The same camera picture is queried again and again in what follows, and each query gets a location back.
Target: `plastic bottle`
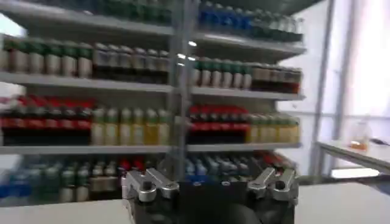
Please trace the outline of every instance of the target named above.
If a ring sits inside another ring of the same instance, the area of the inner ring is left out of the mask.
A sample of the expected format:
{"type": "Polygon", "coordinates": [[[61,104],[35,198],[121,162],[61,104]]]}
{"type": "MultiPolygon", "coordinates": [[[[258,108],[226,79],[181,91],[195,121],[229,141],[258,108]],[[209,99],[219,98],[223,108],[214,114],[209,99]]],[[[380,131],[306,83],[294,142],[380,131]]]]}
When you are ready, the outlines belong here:
{"type": "Polygon", "coordinates": [[[208,87],[211,80],[211,59],[202,58],[202,84],[201,87],[208,87]]]}
{"type": "Polygon", "coordinates": [[[105,109],[98,108],[93,111],[93,123],[92,123],[92,144],[104,145],[104,133],[105,133],[105,109]]]}
{"type": "Polygon", "coordinates": [[[232,61],[224,60],[222,63],[223,81],[222,88],[230,88],[232,86],[232,61]]]}
{"type": "Polygon", "coordinates": [[[79,77],[90,79],[92,76],[92,47],[89,44],[81,43],[79,46],[79,77]]]}
{"type": "Polygon", "coordinates": [[[221,81],[222,81],[221,64],[222,64],[222,61],[220,59],[214,59],[214,61],[212,63],[213,73],[211,75],[211,84],[212,84],[212,87],[214,87],[214,88],[221,87],[221,81]]]}
{"type": "Polygon", "coordinates": [[[158,117],[152,109],[147,109],[145,122],[144,142],[146,145],[157,145],[158,142],[158,117]]]}
{"type": "Polygon", "coordinates": [[[31,74],[43,74],[44,71],[44,45],[39,38],[30,38],[29,48],[29,71],[31,74]]]}
{"type": "Polygon", "coordinates": [[[158,110],[158,145],[169,144],[168,114],[165,110],[158,110]]]}
{"type": "Polygon", "coordinates": [[[49,75],[61,74],[62,47],[61,42],[51,40],[46,43],[45,65],[49,75]]]}
{"type": "Polygon", "coordinates": [[[144,114],[139,108],[134,109],[134,120],[133,120],[133,136],[132,142],[134,145],[144,144],[144,114]]]}
{"type": "Polygon", "coordinates": [[[119,125],[119,144],[131,145],[132,137],[132,112],[128,108],[123,108],[121,112],[121,123],[119,125]]]}
{"type": "Polygon", "coordinates": [[[104,144],[118,145],[118,110],[115,108],[107,111],[104,144]]]}
{"type": "Polygon", "coordinates": [[[194,69],[193,69],[193,73],[192,73],[192,84],[193,84],[193,86],[199,86],[200,85],[200,82],[201,82],[200,78],[202,77],[200,69],[201,69],[201,67],[200,67],[199,57],[195,57],[194,69]]]}

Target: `red label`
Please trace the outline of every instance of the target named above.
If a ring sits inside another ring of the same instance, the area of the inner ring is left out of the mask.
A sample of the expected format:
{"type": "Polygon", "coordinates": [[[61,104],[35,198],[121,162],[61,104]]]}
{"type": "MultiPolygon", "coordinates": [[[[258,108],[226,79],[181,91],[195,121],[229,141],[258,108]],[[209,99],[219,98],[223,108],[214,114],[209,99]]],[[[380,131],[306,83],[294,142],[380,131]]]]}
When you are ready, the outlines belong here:
{"type": "Polygon", "coordinates": [[[47,128],[59,128],[60,127],[60,124],[59,124],[59,121],[58,120],[55,120],[55,119],[46,119],[46,127],[47,128]]]}
{"type": "Polygon", "coordinates": [[[61,127],[65,129],[75,129],[76,122],[72,120],[61,120],[61,127]]]}
{"type": "Polygon", "coordinates": [[[77,121],[77,128],[82,130],[91,129],[91,122],[89,121],[77,121]]]}

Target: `white table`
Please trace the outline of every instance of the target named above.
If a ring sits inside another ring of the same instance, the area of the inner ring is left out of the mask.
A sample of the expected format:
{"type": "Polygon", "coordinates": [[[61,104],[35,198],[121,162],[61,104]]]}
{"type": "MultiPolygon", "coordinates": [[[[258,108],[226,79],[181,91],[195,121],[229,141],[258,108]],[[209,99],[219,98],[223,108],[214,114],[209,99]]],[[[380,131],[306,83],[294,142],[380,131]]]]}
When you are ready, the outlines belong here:
{"type": "MultiPolygon", "coordinates": [[[[345,143],[339,141],[317,142],[321,153],[327,153],[367,168],[390,174],[390,147],[370,144],[367,150],[351,149],[345,143]]],[[[317,163],[316,181],[320,181],[323,169],[323,159],[317,163]]]]}
{"type": "MultiPolygon", "coordinates": [[[[296,224],[389,223],[390,197],[357,184],[304,186],[299,190],[296,224]]],[[[1,223],[130,224],[121,200],[1,208],[1,223]]]]}

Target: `shelf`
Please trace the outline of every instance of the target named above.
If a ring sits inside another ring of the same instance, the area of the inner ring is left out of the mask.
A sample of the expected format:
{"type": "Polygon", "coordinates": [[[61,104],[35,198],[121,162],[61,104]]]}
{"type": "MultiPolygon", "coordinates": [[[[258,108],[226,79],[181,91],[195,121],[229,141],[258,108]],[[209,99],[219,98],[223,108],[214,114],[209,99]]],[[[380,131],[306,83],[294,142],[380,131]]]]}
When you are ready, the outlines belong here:
{"type": "Polygon", "coordinates": [[[189,152],[246,152],[254,150],[299,148],[300,143],[188,145],[189,152]]]}
{"type": "Polygon", "coordinates": [[[112,91],[139,91],[152,93],[169,93],[173,89],[168,85],[77,79],[56,77],[53,75],[12,74],[8,72],[0,72],[0,82],[9,82],[20,85],[106,89],[112,91]]]}
{"type": "Polygon", "coordinates": [[[131,145],[131,146],[2,146],[0,155],[75,155],[75,154],[142,154],[166,153],[168,145],[131,145]]]}
{"type": "Polygon", "coordinates": [[[206,95],[206,96],[242,97],[242,98],[272,99],[272,100],[303,100],[305,98],[303,95],[300,94],[267,93],[267,92],[258,92],[258,91],[219,89],[219,88],[209,88],[209,87],[193,87],[192,93],[195,95],[206,95]]]}
{"type": "Polygon", "coordinates": [[[263,53],[263,55],[267,55],[268,57],[272,57],[277,60],[287,59],[306,52],[302,43],[279,43],[265,40],[253,40],[250,38],[219,33],[198,32],[196,34],[196,40],[202,42],[203,44],[218,45],[218,50],[223,52],[228,49],[224,49],[221,45],[244,49],[251,53],[263,53]]]}
{"type": "Polygon", "coordinates": [[[358,150],[351,149],[338,141],[318,142],[318,145],[321,150],[334,157],[390,174],[390,147],[388,146],[370,144],[367,150],[358,150]]]}
{"type": "Polygon", "coordinates": [[[76,36],[84,32],[107,34],[111,37],[116,35],[125,37],[129,33],[153,36],[173,34],[172,27],[168,26],[125,21],[22,1],[0,0],[0,12],[28,29],[29,33],[32,31],[38,35],[42,35],[37,31],[43,28],[50,29],[52,34],[57,32],[61,35],[69,35],[69,31],[77,32],[76,36]]]}

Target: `yellow juice bottle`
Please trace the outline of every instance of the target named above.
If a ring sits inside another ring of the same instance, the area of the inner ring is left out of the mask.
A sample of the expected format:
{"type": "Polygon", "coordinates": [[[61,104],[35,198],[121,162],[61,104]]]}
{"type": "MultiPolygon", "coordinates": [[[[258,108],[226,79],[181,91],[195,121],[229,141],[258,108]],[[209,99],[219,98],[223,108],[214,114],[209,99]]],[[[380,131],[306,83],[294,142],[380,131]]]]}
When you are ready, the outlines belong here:
{"type": "Polygon", "coordinates": [[[152,109],[146,111],[144,141],[146,145],[157,145],[158,142],[158,117],[152,109]]]}
{"type": "Polygon", "coordinates": [[[144,113],[139,108],[133,112],[132,144],[144,145],[144,113]]]}

